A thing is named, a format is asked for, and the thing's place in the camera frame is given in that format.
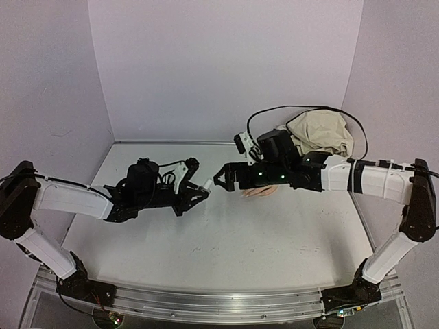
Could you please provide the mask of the clear nail polish bottle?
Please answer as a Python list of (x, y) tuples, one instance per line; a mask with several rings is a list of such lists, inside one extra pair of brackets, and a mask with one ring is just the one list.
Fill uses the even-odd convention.
[(211, 190), (211, 185), (213, 184), (213, 180), (211, 178), (207, 179), (203, 185), (200, 186), (205, 191)]

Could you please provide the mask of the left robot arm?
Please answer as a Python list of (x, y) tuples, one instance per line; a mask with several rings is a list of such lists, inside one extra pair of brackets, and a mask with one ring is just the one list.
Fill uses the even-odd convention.
[(47, 236), (32, 217), (54, 212), (124, 223), (156, 208), (170, 208), (181, 217), (209, 197), (212, 181), (192, 182), (200, 166), (195, 158), (173, 166), (161, 173), (162, 165), (140, 158), (114, 186), (90, 186), (42, 175), (32, 162), (23, 161), (1, 179), (1, 237), (46, 266), (56, 276), (61, 297), (112, 306), (116, 286), (90, 278), (80, 257)]

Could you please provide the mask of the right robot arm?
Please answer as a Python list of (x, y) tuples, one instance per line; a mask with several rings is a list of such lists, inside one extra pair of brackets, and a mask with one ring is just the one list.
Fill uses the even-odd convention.
[(309, 191), (347, 191), (389, 199), (403, 205), (401, 224), (355, 272), (351, 284), (322, 291), (327, 312), (365, 306), (381, 299), (379, 285), (404, 256), (436, 233), (436, 194), (427, 163), (371, 162), (311, 151), (304, 156), (285, 130), (272, 130), (253, 140), (244, 132), (234, 137), (244, 162), (226, 163), (215, 185), (232, 192), (287, 184)]

